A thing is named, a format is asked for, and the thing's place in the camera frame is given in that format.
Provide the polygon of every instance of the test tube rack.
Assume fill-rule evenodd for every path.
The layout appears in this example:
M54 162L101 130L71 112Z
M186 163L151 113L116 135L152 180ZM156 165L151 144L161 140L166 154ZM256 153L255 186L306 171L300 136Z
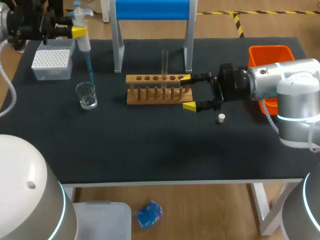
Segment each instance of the test tube rack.
M185 88L170 87L167 85L180 85L180 79L186 74L168 74L163 77L161 75L127 75L125 82L130 86L127 90L126 104L128 105L158 105L158 104L183 104L193 101L192 89L189 84ZM162 87L154 86L150 88L148 85L165 85Z

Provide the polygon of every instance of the orange container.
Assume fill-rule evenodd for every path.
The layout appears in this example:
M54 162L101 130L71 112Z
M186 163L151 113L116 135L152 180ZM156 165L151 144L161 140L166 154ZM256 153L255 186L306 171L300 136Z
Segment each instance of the orange container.
M249 63L248 68L274 64L280 62L287 62L295 60L289 47L285 45L266 45L266 46L251 46L249 47ZM265 99L265 106L270 115L278 115L278 102L276 98ZM261 112L264 114L264 108L261 101L259 106Z

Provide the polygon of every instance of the blue plastic bag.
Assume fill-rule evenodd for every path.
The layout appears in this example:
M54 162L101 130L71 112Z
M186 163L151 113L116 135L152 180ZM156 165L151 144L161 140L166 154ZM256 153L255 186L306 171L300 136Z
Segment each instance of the blue plastic bag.
M154 201L150 201L147 206L135 212L142 230L149 228L159 221L163 214L161 206Z

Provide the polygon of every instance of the table leg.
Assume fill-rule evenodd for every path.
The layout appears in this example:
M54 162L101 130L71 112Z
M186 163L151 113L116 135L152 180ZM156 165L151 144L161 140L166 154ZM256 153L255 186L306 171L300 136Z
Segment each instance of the table leg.
M194 22L197 20L198 0L195 0Z
M262 236L270 236L281 223L282 205L289 193L296 187L298 182L288 182L282 187L277 201L269 209L264 185L262 183L251 183L254 203L259 218L259 230Z
M73 203L75 201L76 188L71 186L64 186L63 188L65 193L68 195L69 199Z
M109 23L109 0L100 0L101 10L102 10L102 20L104 23Z

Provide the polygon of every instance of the white tube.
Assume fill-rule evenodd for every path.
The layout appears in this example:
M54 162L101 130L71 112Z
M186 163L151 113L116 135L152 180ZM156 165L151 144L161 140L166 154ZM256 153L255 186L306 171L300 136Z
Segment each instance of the white tube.
M2 49L7 44L8 44L8 40L4 40L0 44L0 57L1 57ZM17 102L17 93L16 93L16 90L15 90L14 86L12 85L10 79L8 78L7 74L5 73L5 71L4 71L3 67L2 67L1 61L0 61L0 74L2 75L4 81L8 84L9 90L10 90L11 95L12 95L12 100L11 100L10 105L4 111L0 112L0 117L2 117L3 115L7 114L14 107L14 105L16 104L16 102Z
M270 117L270 114L269 114L268 109L267 109L266 104L265 104L265 100L261 100L261 104L262 104L262 107L263 107L263 110L265 112L266 118L268 119L270 125L273 127L273 129L276 131L276 133L279 134L279 129L277 128L277 126L275 125L274 121L272 121L272 119Z

